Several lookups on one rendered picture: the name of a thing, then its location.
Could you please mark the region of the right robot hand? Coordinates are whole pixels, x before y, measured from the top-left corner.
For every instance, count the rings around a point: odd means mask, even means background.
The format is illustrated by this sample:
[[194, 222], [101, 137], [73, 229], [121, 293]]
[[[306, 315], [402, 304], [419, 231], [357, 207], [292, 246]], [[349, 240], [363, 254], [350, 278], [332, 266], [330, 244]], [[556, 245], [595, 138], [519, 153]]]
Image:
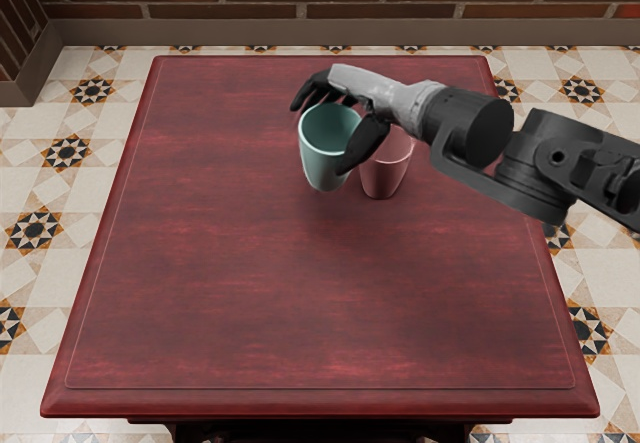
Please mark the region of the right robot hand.
[[341, 176], [366, 161], [378, 149], [392, 125], [413, 138], [421, 138], [421, 118], [428, 103], [445, 86], [425, 80], [405, 85], [378, 73], [347, 64], [334, 64], [317, 72], [298, 90], [292, 111], [305, 111], [324, 101], [367, 111], [350, 137], [335, 173]]

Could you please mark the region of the teal green cup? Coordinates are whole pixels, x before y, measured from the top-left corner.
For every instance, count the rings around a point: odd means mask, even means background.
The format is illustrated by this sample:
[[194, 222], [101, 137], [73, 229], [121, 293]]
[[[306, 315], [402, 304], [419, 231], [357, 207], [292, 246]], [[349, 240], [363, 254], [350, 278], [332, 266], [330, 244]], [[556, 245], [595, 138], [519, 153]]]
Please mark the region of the teal green cup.
[[361, 121], [352, 108], [338, 103], [317, 104], [306, 110], [298, 123], [299, 149], [304, 174], [318, 191], [340, 188], [349, 173], [337, 176], [337, 164]]

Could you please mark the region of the pink cup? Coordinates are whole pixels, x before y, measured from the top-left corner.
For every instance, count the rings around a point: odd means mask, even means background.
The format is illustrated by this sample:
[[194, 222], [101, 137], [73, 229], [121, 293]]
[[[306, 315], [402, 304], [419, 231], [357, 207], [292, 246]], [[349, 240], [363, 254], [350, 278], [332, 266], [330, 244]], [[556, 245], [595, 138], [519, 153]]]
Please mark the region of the pink cup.
[[415, 140], [399, 126], [392, 125], [389, 135], [359, 166], [364, 193], [373, 199], [392, 197], [407, 172]]

